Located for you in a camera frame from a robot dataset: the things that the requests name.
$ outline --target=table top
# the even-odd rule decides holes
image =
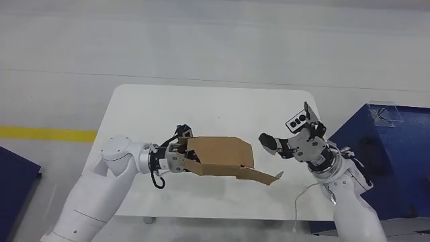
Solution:
[[[150,175],[138,174],[117,215],[192,218],[294,219],[294,199],[315,179],[306,164],[265,152],[262,132],[289,138],[285,122],[307,101],[306,91],[121,85],[116,88],[88,156],[85,169],[100,159],[111,136],[127,135],[135,142],[161,144],[176,125],[188,124],[194,136],[237,136],[253,148],[255,169],[272,175],[285,171],[270,186],[234,177],[199,177],[168,173],[166,187],[154,187]],[[300,220],[333,220],[333,205],[319,186],[298,201]]]

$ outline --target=cardboard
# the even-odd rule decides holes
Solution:
[[[199,136],[181,138],[187,151],[194,151],[200,163],[185,159],[185,168],[197,175],[231,176],[270,185],[282,173],[272,176],[254,170],[254,155],[250,144],[237,137]]]

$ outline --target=metal stand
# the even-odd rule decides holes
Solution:
[[[155,222],[156,219],[157,218],[155,218],[155,217],[143,217],[143,222],[148,224],[148,225],[151,225]]]

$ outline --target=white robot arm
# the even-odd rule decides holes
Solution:
[[[350,148],[339,150],[324,139],[326,128],[306,102],[286,126],[297,135],[280,139],[263,133],[260,143],[272,155],[278,153],[283,159],[308,164],[327,198],[335,203],[333,218],[341,241],[387,242],[376,211],[360,196],[373,185]]]
[[[101,228],[115,215],[138,173],[150,173],[155,181],[159,170],[173,173],[187,171],[183,158],[193,155],[171,141],[191,137],[191,128],[178,126],[175,136],[160,147],[152,143],[134,143],[127,136],[116,136],[101,150],[101,159],[85,170],[71,190],[53,230],[41,242],[90,242]]]

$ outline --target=robot forearm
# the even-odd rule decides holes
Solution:
[[[376,211],[354,189],[350,175],[342,175],[329,189],[335,196],[333,218],[342,242],[387,242]]]
[[[121,206],[138,173],[132,157],[118,176],[108,175],[101,160],[84,171],[66,200],[60,218],[43,242],[90,242]]]
[[[175,136],[160,147],[152,143],[134,143],[127,136],[111,138],[100,151],[95,167],[85,170],[61,212],[58,222],[42,242],[90,242],[115,215],[138,174],[151,173],[154,185],[159,170],[179,172],[173,159],[179,158],[178,144],[170,144],[180,136],[192,136],[191,128],[178,126]]]

